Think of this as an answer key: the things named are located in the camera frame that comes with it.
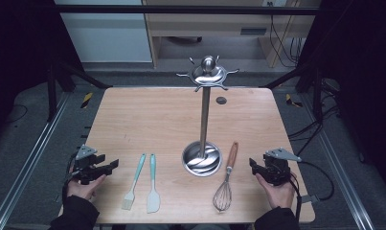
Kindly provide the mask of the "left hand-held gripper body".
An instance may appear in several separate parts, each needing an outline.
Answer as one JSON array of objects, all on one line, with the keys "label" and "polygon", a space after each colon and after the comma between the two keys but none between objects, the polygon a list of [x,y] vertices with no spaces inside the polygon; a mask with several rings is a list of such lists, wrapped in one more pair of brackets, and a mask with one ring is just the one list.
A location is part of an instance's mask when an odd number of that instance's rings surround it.
[{"label": "left hand-held gripper body", "polygon": [[82,145],[74,157],[71,175],[82,185],[88,185],[100,177],[100,168],[93,162],[95,155],[97,155],[95,149]]}]

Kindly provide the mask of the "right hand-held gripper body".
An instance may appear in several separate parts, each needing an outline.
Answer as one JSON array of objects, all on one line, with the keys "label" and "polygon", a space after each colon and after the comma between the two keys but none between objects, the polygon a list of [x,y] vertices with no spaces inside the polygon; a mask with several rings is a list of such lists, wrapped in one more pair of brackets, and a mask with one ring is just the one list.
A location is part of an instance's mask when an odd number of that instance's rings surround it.
[{"label": "right hand-held gripper body", "polygon": [[263,161],[264,170],[261,175],[267,183],[273,186],[280,186],[290,180],[291,169],[288,166],[289,161],[302,161],[300,156],[283,148],[267,150],[265,154],[269,155],[270,159]]}]

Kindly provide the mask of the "wooden handled wire whisk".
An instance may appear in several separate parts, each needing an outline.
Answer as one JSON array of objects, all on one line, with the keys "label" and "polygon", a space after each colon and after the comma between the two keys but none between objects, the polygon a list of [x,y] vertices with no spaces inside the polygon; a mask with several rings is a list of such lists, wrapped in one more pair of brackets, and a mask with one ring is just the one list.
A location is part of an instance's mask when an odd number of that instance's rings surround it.
[{"label": "wooden handled wire whisk", "polygon": [[231,146],[226,164],[226,175],[222,184],[216,190],[213,197],[213,205],[219,212],[224,212],[229,209],[232,203],[232,190],[229,184],[230,175],[235,166],[238,154],[238,142],[234,142]]}]

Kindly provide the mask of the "teal handled pastry brush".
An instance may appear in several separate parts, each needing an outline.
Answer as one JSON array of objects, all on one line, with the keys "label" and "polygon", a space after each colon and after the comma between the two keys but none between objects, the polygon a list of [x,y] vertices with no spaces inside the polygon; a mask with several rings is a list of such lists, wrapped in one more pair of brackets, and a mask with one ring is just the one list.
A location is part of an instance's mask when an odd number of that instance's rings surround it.
[{"label": "teal handled pastry brush", "polygon": [[123,204],[122,204],[122,208],[124,210],[129,211],[133,205],[133,201],[135,199],[135,194],[134,194],[135,187],[136,187],[136,184],[138,182],[141,170],[144,166],[145,159],[146,159],[146,155],[143,153],[139,159],[138,166],[136,168],[131,187],[130,187],[129,191],[124,196],[124,200],[123,200]]}]

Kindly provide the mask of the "teal handled white spatula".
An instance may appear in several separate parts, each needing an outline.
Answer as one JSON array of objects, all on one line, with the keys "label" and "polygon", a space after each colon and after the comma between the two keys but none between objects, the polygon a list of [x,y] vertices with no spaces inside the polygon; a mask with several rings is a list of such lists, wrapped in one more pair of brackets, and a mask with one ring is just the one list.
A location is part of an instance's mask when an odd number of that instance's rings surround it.
[{"label": "teal handled white spatula", "polygon": [[154,153],[150,155],[149,160],[150,165],[150,192],[148,194],[147,201],[147,212],[149,214],[156,213],[160,209],[160,195],[156,191],[155,181],[156,181],[156,156]]}]

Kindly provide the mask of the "stainless steel utensil stand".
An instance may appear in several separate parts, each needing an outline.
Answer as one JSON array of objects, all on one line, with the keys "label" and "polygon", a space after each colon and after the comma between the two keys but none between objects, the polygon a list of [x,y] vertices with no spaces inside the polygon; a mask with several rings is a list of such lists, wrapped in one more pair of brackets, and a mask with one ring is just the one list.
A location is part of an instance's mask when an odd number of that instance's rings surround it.
[{"label": "stainless steel utensil stand", "polygon": [[187,74],[178,74],[178,77],[186,77],[195,84],[195,92],[202,91],[199,140],[191,142],[182,152],[185,170],[199,177],[213,175],[222,163],[220,149],[207,141],[211,90],[215,87],[227,90],[224,85],[227,77],[238,72],[238,69],[227,71],[218,64],[218,60],[219,57],[206,56],[199,64],[195,64],[190,58],[193,69]]}]

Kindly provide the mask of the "person's right hand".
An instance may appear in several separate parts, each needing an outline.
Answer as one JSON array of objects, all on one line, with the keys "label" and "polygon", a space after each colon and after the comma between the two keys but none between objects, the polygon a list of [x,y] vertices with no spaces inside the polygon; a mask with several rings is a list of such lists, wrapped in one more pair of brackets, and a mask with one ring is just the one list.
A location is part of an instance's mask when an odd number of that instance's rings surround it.
[{"label": "person's right hand", "polygon": [[260,175],[256,174],[256,178],[260,185],[265,190],[269,205],[272,209],[291,208],[295,189],[290,182],[284,183],[280,186],[273,186],[266,182],[266,180]]}]

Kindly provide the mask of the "person's left hand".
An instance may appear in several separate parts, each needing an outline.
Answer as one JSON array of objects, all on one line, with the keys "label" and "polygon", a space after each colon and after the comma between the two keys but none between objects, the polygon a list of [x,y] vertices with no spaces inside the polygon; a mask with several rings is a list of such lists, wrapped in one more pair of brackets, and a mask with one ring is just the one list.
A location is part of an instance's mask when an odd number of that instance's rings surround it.
[{"label": "person's left hand", "polygon": [[72,179],[67,186],[67,197],[77,196],[86,200],[90,200],[96,195],[96,191],[105,181],[106,175],[103,174],[95,181],[90,182],[88,185],[80,184],[76,179]]}]

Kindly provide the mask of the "white cabinet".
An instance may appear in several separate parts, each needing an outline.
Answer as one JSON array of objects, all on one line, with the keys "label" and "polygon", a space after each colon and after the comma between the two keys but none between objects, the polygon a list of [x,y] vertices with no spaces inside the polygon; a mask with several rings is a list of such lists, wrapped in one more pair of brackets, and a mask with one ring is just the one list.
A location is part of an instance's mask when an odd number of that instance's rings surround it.
[{"label": "white cabinet", "polygon": [[62,13],[81,62],[152,62],[142,13]]}]

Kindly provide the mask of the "black curtain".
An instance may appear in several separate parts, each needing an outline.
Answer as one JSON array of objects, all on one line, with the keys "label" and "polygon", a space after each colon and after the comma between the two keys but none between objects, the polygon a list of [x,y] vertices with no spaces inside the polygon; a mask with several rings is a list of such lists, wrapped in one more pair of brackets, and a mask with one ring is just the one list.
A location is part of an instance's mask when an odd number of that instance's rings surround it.
[{"label": "black curtain", "polygon": [[16,96],[47,80],[48,51],[82,70],[65,24],[56,11],[36,10],[55,0],[0,0],[0,133]]},{"label": "black curtain", "polygon": [[357,145],[386,184],[386,0],[322,0],[303,58],[321,39],[324,75],[340,84],[340,105]]}]

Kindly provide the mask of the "light wooden desk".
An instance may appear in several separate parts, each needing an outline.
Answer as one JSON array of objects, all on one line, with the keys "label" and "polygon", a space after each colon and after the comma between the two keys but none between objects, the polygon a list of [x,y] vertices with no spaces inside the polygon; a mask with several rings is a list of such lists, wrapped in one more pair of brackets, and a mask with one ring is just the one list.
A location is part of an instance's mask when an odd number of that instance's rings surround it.
[{"label": "light wooden desk", "polygon": [[[142,0],[145,6],[217,6],[318,8],[322,0]],[[239,36],[241,28],[266,28],[256,37],[270,67],[284,54],[284,41],[305,38],[314,20],[312,15],[260,14],[171,14],[148,13],[148,32],[153,38],[167,36]]]}]

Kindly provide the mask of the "yellow-handled tool left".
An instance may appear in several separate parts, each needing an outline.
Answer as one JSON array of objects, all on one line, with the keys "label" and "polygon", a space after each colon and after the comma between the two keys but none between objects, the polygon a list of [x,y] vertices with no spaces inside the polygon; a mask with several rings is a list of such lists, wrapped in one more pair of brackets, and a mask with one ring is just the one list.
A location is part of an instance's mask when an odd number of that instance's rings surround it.
[{"label": "yellow-handled tool left", "polygon": [[83,101],[82,101],[82,103],[81,103],[80,108],[86,108],[86,107],[88,106],[88,104],[89,104],[89,102],[90,102],[92,96],[93,96],[93,93],[92,93],[92,92],[86,93],[86,95],[84,96],[84,99],[83,99]]}]

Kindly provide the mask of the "aluminium floor rail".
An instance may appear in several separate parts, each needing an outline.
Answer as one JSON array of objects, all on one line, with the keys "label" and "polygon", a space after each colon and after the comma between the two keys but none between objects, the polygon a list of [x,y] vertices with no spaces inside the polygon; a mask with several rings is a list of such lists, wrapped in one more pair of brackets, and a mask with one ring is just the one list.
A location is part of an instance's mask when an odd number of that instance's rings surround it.
[{"label": "aluminium floor rail", "polygon": [[62,93],[57,103],[56,113],[49,118],[31,118],[30,108],[26,113],[7,123],[7,136],[0,140],[0,230],[8,222],[25,187],[29,183],[49,140],[55,132],[57,124],[70,99],[70,93]]},{"label": "aluminium floor rail", "polygon": [[324,121],[329,117],[336,115],[339,112],[339,108],[336,105],[333,105],[330,108],[323,109],[321,112],[322,119],[316,120],[316,115],[311,107],[312,102],[310,98],[302,95],[301,100],[304,102],[305,109],[311,121],[316,122],[319,126],[319,130],[315,133],[315,137],[318,139],[319,145],[322,148],[321,152],[325,155],[325,160],[330,166],[337,188],[341,191],[342,196],[346,200],[358,229],[375,230],[373,222],[352,184],[351,178],[347,174],[343,164],[340,162],[340,158],[337,156],[328,135],[324,131]]}]

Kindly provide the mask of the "black metal frame strut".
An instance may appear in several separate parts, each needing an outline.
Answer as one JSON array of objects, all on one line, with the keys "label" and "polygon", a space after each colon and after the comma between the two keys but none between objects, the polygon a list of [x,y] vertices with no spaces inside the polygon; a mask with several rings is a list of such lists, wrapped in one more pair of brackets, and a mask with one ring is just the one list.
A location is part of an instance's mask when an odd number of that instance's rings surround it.
[{"label": "black metal frame strut", "polygon": [[47,70],[49,103],[48,122],[51,122],[57,115],[57,82],[62,87],[64,92],[72,92],[75,89],[72,76],[80,77],[82,80],[87,81],[100,89],[110,88],[109,84],[96,80],[90,75],[86,74],[84,71],[75,68],[65,62],[52,63]]},{"label": "black metal frame strut", "polygon": [[322,93],[322,79],[323,72],[316,64],[306,63],[296,67],[294,70],[284,74],[276,80],[271,81],[263,86],[263,88],[274,89],[278,85],[299,77],[299,80],[295,86],[295,89],[299,93],[305,93],[308,91],[310,86],[313,87],[312,95],[312,114],[318,123],[323,121],[323,111],[321,103]]}]

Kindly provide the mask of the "black horizontal frame bar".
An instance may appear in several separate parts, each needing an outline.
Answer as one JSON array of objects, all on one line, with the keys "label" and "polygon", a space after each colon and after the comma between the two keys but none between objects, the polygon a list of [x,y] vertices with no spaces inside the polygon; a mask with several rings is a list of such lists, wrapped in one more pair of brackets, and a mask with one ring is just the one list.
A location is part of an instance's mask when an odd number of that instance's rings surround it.
[{"label": "black horizontal frame bar", "polygon": [[217,7],[217,6],[130,6],[130,5],[56,5],[57,12],[73,13],[171,13],[171,14],[264,14],[317,15],[319,8]]}]

